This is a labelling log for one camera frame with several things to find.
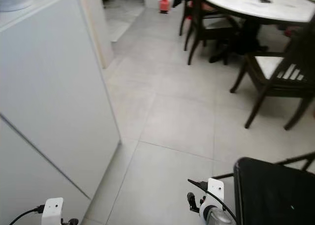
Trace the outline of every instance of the white countertop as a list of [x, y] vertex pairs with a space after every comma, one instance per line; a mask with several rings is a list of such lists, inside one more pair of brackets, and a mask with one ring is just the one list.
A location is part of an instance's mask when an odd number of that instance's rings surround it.
[[20, 19], [31, 15], [33, 12], [48, 6], [58, 0], [32, 0], [29, 7], [12, 12], [0, 12], [0, 31], [14, 25]]
[[315, 4], [308, 0], [207, 0], [208, 2], [245, 15], [288, 22], [309, 22], [315, 12]]

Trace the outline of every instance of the white seat cushion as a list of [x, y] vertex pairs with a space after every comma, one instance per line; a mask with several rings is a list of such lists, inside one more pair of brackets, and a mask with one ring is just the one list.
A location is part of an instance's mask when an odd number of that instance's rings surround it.
[[[283, 59], [283, 57], [268, 57], [268, 56], [255, 56], [255, 58], [266, 79], [269, 79], [272, 76], [272, 74], [278, 67], [279, 63]], [[290, 77], [291, 80], [295, 80], [295, 79], [302, 80], [304, 76], [299, 74], [300, 72], [299, 69], [294, 70], [294, 68], [295, 68], [295, 64], [291, 64], [290, 67], [286, 70], [284, 75], [283, 75], [283, 72], [279, 73], [278, 78], [288, 79]]]

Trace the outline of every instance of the chair backrest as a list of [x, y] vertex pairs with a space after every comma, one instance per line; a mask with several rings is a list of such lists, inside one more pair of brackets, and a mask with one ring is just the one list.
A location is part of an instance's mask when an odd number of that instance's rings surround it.
[[270, 81], [281, 80], [288, 85], [315, 89], [315, 14], [293, 41]]
[[197, 26], [202, 26], [202, 0], [192, 0], [192, 22]]

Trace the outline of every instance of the red object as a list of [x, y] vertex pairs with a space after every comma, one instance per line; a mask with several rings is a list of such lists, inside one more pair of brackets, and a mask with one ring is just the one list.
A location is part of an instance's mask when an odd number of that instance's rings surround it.
[[287, 37], [291, 37], [292, 31], [289, 30], [289, 29], [286, 29], [286, 30], [284, 31], [284, 35], [287, 36]]
[[169, 0], [160, 0], [159, 1], [159, 10], [162, 13], [167, 13], [169, 10]]

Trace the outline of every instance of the black chair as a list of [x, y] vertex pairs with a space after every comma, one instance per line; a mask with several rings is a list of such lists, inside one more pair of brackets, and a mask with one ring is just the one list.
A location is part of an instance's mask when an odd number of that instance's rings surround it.
[[[187, 19], [187, 17], [192, 15], [192, 6], [189, 6], [189, 1], [184, 0], [184, 12], [183, 12], [183, 17], [182, 17], [182, 21], [181, 21], [181, 26], [179, 27], [179, 36], [182, 36], [183, 34], [183, 26], [184, 26], [184, 22]], [[222, 17], [223, 15], [217, 11], [217, 10], [213, 10], [213, 11], [207, 11], [207, 10], [203, 10], [203, 17], [206, 18], [217, 18], [217, 17]]]
[[[306, 171], [314, 160], [315, 152], [277, 163], [241, 158], [233, 173], [212, 178], [234, 177], [237, 225], [315, 224], [315, 174]], [[301, 170], [285, 166], [300, 161]], [[188, 181], [208, 188], [207, 182]]]
[[266, 96], [301, 98], [293, 117], [285, 125], [289, 130], [301, 118], [315, 96], [315, 15], [285, 53], [250, 53], [230, 90], [234, 93], [248, 73], [259, 92], [245, 128], [249, 128]]
[[[186, 41], [185, 41], [185, 47], [184, 50], [187, 50], [187, 44], [189, 41], [189, 38], [193, 32], [195, 31], [195, 38], [193, 45], [191, 47], [191, 51], [188, 58], [188, 65], [191, 64], [191, 59], [193, 56], [193, 53], [198, 46], [199, 42], [201, 40], [229, 40], [232, 38], [235, 33], [238, 31], [238, 25], [234, 19], [231, 17], [225, 16], [223, 18], [211, 18], [211, 26], [205, 27], [204, 26], [204, 12], [202, 10], [202, 3], [203, 0], [192, 0], [193, 1], [193, 8], [192, 8], [192, 18], [191, 23], [189, 27], [189, 31], [187, 33]], [[227, 55], [223, 58], [224, 64], [227, 64]]]

